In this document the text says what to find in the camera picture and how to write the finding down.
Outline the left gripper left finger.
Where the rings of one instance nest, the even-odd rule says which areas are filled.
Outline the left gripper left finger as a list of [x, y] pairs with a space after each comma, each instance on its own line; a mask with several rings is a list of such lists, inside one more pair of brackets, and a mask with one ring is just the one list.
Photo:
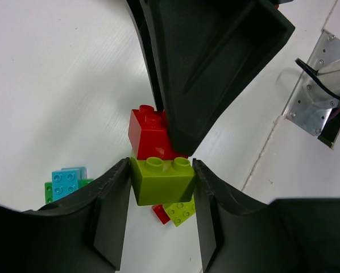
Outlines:
[[130, 197], [124, 158], [74, 193], [38, 210], [0, 206], [0, 272], [116, 272]]

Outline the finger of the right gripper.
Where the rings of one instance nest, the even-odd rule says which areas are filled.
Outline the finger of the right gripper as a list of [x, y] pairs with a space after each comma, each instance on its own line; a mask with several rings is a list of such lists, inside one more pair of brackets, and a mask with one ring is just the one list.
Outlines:
[[164, 104], [161, 96], [160, 85], [157, 78], [155, 60], [152, 51], [152, 44], [147, 22], [144, 16], [141, 3], [138, 0], [126, 0], [128, 13], [136, 29], [140, 47], [144, 57], [148, 78], [150, 80], [152, 94], [157, 111], [164, 110]]
[[173, 148], [193, 155], [221, 114], [286, 45], [279, 1], [140, 1]]

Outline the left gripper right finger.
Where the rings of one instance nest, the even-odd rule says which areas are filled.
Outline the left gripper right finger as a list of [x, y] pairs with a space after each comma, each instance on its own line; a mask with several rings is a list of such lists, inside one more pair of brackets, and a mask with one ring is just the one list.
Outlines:
[[264, 204], [194, 160], [204, 272], [340, 272], [340, 198]]

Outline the lime and red lego pair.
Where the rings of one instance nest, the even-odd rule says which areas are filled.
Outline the lime and red lego pair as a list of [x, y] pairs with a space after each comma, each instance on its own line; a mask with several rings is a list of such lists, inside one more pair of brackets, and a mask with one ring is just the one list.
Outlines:
[[165, 112], [140, 105], [130, 114], [131, 183], [139, 206], [187, 202], [194, 190], [188, 157], [176, 152], [168, 136]]

